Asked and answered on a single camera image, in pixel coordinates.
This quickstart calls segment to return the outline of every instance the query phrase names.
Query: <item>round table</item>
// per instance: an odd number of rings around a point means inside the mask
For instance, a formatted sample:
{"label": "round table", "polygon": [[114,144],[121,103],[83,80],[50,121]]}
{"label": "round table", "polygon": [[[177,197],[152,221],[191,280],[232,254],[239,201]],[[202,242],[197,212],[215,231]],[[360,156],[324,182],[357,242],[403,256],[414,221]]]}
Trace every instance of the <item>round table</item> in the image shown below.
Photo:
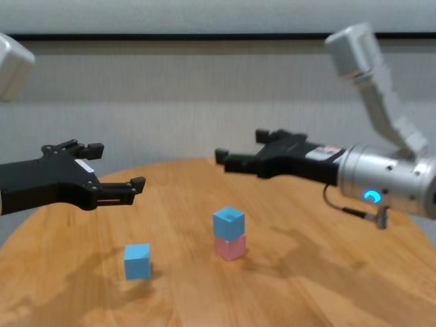
{"label": "round table", "polygon": [[[0,250],[0,327],[436,326],[436,249],[404,214],[387,230],[293,176],[224,174],[211,159],[134,168],[133,206],[41,208]],[[374,210],[329,191],[332,201]],[[246,214],[247,254],[214,253],[213,213]],[[150,243],[153,278],[125,279]]]}

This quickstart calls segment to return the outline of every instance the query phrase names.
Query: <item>white wall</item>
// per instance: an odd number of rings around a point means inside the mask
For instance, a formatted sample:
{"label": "white wall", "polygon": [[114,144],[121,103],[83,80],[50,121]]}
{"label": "white wall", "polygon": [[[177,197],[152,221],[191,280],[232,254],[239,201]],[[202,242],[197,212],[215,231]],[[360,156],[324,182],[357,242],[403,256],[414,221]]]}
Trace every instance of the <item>white wall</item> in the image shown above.
{"label": "white wall", "polygon": [[[382,42],[404,111],[436,151],[436,41]],[[251,152],[256,128],[314,142],[387,145],[322,42],[29,42],[37,65],[20,98],[0,104],[1,163],[43,144],[102,142],[99,176],[155,161]],[[29,214],[0,219],[0,242]],[[434,224],[425,226],[434,233]]]}
{"label": "white wall", "polygon": [[3,33],[436,32],[434,0],[1,0]]}

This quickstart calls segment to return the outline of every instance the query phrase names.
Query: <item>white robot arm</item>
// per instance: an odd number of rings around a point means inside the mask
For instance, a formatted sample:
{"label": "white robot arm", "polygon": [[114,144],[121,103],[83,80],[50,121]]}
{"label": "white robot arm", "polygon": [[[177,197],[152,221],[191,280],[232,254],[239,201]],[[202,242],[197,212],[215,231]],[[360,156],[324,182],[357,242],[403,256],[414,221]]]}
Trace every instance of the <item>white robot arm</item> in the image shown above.
{"label": "white robot arm", "polygon": [[426,153],[427,140],[401,112],[374,32],[368,23],[348,27],[326,39],[338,74],[359,90],[376,132],[397,145],[404,155]]}
{"label": "white robot arm", "polygon": [[[326,47],[340,77],[359,90],[375,131],[398,149],[366,144],[340,149],[307,142],[306,134],[257,130],[257,143],[265,144],[257,155],[216,149],[217,163],[226,172],[260,178],[287,174],[326,184],[329,205],[374,221],[380,229],[387,226],[388,208],[436,220],[436,157],[426,154],[426,138],[401,112],[371,26],[357,24],[332,34]],[[332,205],[326,197],[330,185],[344,196],[376,205],[377,214]]]}
{"label": "white robot arm", "polygon": [[26,83],[35,56],[17,41],[0,33],[0,99],[12,102]]}
{"label": "white robot arm", "polygon": [[[35,57],[12,38],[0,34],[0,99],[13,101],[27,80]],[[98,206],[132,205],[146,179],[101,183],[83,159],[100,159],[104,145],[77,140],[47,144],[42,157],[0,164],[0,215],[63,202],[84,211]]]}

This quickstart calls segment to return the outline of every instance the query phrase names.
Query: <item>blue led light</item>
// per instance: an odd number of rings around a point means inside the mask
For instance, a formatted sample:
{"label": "blue led light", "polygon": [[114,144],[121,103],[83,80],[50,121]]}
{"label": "blue led light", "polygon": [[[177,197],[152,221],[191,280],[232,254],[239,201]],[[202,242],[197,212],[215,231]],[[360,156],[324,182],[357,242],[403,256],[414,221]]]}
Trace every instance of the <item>blue led light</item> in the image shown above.
{"label": "blue led light", "polygon": [[365,200],[371,200],[374,204],[379,203],[382,200],[380,193],[374,189],[369,189],[368,191],[366,191],[363,195],[363,198]]}

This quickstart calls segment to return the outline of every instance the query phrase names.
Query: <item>label sticker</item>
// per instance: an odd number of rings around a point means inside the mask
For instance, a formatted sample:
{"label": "label sticker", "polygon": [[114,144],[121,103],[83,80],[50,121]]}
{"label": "label sticker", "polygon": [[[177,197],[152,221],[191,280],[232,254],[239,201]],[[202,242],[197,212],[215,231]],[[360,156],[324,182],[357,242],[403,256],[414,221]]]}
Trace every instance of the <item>label sticker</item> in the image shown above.
{"label": "label sticker", "polygon": [[341,150],[341,148],[337,148],[335,146],[319,146],[315,150],[307,153],[306,158],[320,161],[327,160],[328,158],[336,155]]}
{"label": "label sticker", "polygon": [[75,162],[77,162],[83,169],[85,169],[87,172],[94,172],[94,169],[92,169],[91,167],[89,167],[87,165],[87,163],[85,163],[83,160],[81,159],[76,159]]}

